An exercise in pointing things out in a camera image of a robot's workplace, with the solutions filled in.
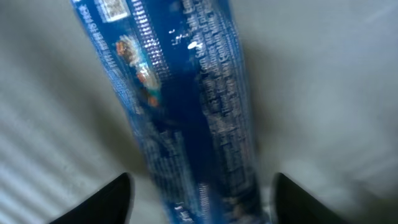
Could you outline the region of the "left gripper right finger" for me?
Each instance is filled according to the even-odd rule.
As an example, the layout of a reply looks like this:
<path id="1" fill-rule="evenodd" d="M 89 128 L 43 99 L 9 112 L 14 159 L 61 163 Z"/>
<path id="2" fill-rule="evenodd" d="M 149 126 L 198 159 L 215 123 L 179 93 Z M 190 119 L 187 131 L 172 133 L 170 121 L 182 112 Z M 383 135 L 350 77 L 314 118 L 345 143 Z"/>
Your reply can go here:
<path id="1" fill-rule="evenodd" d="M 283 173 L 273 181 L 273 221 L 278 224 L 347 224 Z"/>

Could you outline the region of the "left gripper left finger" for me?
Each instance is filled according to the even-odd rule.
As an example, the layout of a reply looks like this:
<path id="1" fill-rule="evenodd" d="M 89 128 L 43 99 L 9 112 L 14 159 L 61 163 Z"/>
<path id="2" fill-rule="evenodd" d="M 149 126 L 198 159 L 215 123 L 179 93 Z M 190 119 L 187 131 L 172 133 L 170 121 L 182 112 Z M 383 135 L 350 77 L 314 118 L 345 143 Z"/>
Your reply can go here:
<path id="1" fill-rule="evenodd" d="M 51 224 L 127 224 L 132 210 L 132 177 L 122 173 Z"/>

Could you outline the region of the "blue cookie pack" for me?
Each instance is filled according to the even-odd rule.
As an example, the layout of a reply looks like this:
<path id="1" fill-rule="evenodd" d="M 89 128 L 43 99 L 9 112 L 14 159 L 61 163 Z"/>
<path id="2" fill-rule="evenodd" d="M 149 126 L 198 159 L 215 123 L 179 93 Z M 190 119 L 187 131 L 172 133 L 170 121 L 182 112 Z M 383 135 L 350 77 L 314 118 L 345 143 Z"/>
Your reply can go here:
<path id="1" fill-rule="evenodd" d="M 171 223 L 268 223 L 228 1 L 78 0 Z"/>

